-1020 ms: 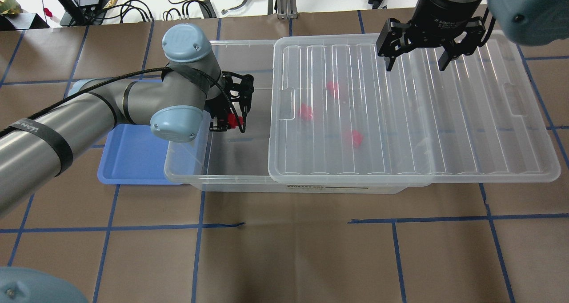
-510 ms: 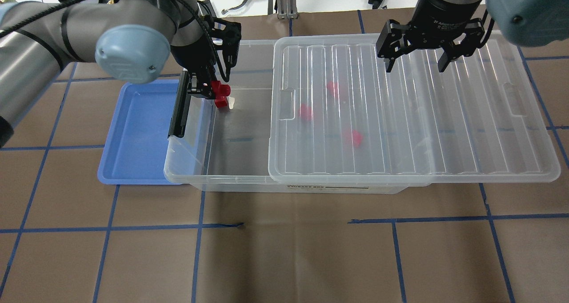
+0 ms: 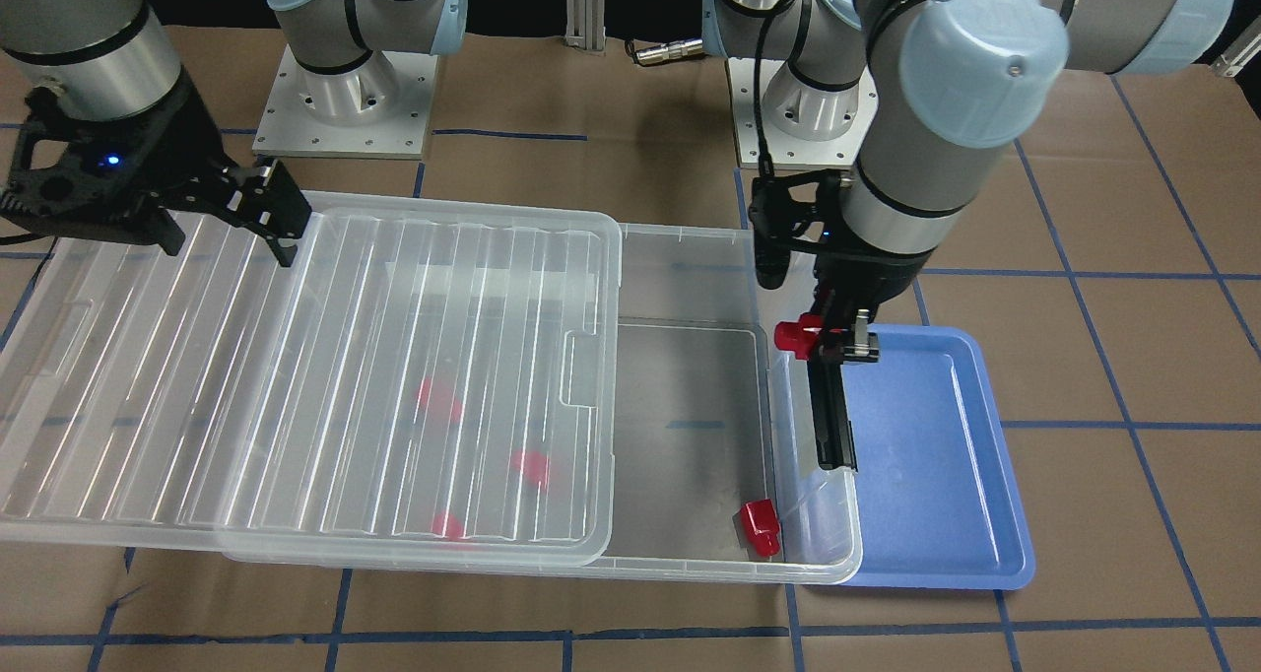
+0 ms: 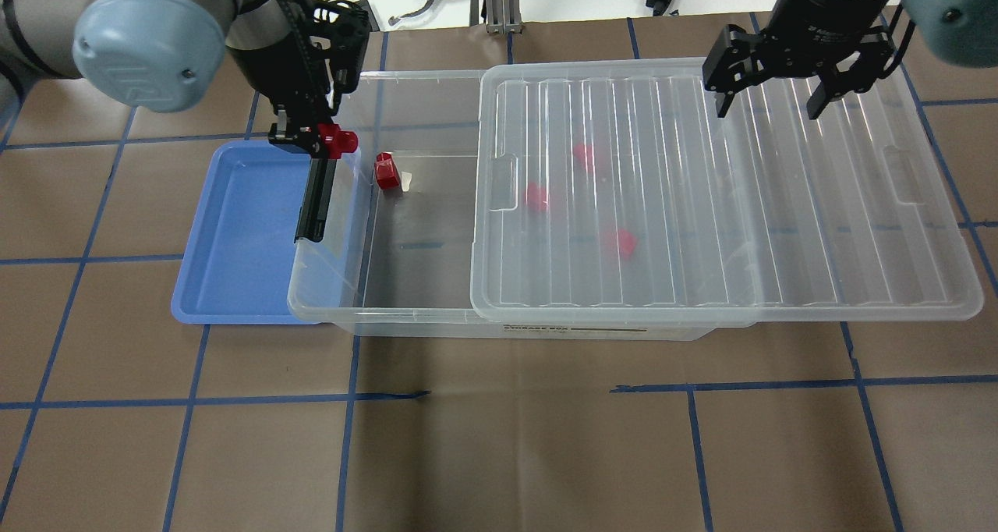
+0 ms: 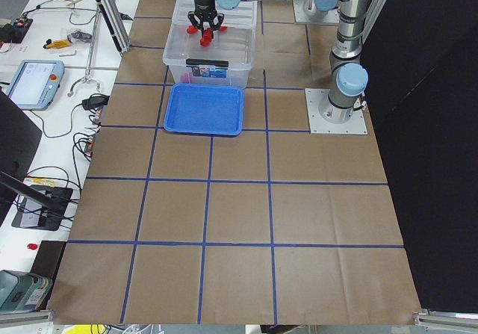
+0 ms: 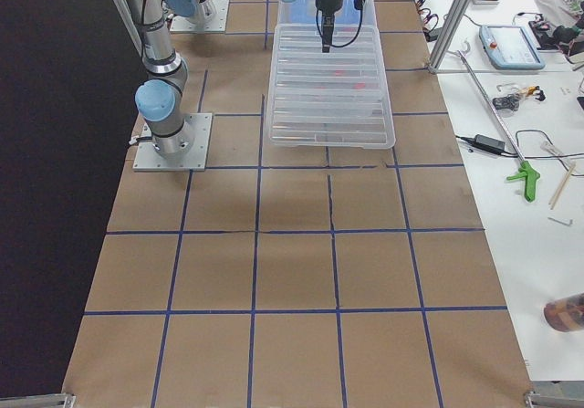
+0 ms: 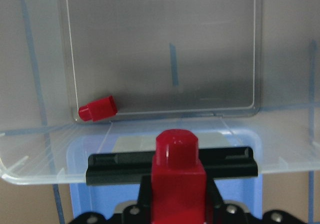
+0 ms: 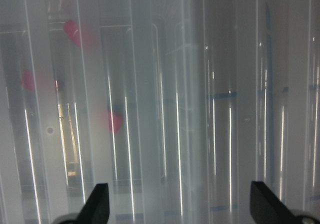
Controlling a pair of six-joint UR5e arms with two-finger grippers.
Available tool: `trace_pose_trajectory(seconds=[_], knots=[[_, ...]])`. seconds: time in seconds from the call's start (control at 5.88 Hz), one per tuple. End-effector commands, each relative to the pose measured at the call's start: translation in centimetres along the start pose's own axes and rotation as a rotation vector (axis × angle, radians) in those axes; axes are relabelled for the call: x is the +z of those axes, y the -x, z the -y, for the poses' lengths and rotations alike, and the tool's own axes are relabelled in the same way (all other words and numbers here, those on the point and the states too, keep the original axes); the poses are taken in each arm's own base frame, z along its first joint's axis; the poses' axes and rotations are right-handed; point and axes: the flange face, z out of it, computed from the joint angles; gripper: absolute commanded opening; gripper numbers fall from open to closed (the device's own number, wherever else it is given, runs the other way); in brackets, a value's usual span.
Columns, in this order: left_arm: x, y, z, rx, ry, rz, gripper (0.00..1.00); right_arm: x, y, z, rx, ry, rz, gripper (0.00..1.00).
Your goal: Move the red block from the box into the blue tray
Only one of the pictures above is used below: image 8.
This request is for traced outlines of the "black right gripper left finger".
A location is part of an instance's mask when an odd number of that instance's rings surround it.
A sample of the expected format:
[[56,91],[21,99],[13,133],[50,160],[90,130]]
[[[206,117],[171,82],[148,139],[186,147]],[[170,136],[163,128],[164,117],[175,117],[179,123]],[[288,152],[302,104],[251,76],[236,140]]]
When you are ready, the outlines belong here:
[[110,216],[110,197],[107,183],[96,184],[80,212],[57,217],[54,223],[108,223]]

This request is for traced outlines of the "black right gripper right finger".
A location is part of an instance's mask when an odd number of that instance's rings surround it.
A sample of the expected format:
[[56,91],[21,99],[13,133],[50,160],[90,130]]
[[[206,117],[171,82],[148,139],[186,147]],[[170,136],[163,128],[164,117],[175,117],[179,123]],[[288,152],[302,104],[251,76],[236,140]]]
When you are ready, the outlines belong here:
[[319,223],[320,221],[308,214],[295,214],[262,181],[250,184],[250,214],[255,223]]

